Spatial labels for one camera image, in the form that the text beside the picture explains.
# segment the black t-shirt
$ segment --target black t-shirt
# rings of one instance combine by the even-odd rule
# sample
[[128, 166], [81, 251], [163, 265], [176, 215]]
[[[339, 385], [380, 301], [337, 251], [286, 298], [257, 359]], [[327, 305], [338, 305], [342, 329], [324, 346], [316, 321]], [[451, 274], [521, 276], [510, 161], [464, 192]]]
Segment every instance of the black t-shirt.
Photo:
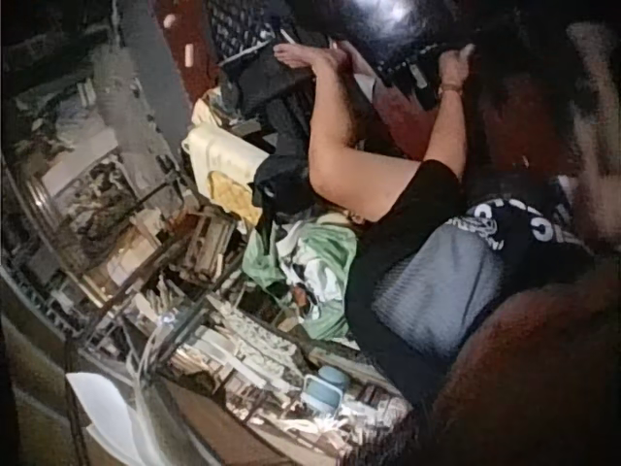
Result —
[[[361, 240], [345, 315], [361, 350], [413, 404], [438, 392], [465, 339], [506, 297], [572, 280], [591, 261], [566, 225], [547, 211], [544, 216], [543, 208], [511, 193], [495, 194], [467, 209], [450, 169], [423, 162], [392, 210]], [[487, 245], [479, 254], [502, 264], [499, 284], [490, 287], [494, 294], [484, 304], [469, 301], [473, 293], [464, 289], [485, 284], [473, 280], [478, 269], [472, 262], [489, 259], [460, 251], [471, 250], [471, 241]], [[468, 275], [460, 276], [462, 270]], [[481, 276], [487, 283], [495, 273]]]

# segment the clothing pile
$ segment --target clothing pile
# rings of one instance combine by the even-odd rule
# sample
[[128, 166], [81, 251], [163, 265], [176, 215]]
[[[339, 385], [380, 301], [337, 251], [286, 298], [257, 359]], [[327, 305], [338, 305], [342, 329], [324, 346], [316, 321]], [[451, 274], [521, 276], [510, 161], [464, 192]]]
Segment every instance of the clothing pile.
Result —
[[[277, 283], [304, 291], [308, 311], [300, 317], [301, 325], [315, 340], [342, 338], [349, 330], [343, 298], [356, 253], [354, 232], [324, 221], [273, 227], [268, 248], [253, 231], [243, 262], [244, 272], [271, 294]], [[291, 304], [291, 299], [282, 304]]]

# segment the hand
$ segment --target hand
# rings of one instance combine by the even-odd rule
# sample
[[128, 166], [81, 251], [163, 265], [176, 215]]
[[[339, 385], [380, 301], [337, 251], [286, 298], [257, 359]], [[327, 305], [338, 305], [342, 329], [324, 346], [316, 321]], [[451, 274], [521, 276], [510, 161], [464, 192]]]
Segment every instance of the hand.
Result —
[[462, 87], [470, 73], [468, 64], [474, 45], [468, 44], [461, 50], [448, 50], [440, 55], [440, 78], [442, 84]]

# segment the bracelet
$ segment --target bracelet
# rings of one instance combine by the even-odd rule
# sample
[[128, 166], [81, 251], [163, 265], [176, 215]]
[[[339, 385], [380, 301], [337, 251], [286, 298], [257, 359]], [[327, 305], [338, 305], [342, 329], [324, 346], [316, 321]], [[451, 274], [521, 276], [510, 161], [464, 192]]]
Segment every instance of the bracelet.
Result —
[[460, 96], [463, 93], [462, 86], [451, 84], [451, 83], [442, 83], [440, 84], [440, 89], [438, 89], [438, 96], [441, 97], [448, 90], [452, 90], [453, 92], [457, 92]]

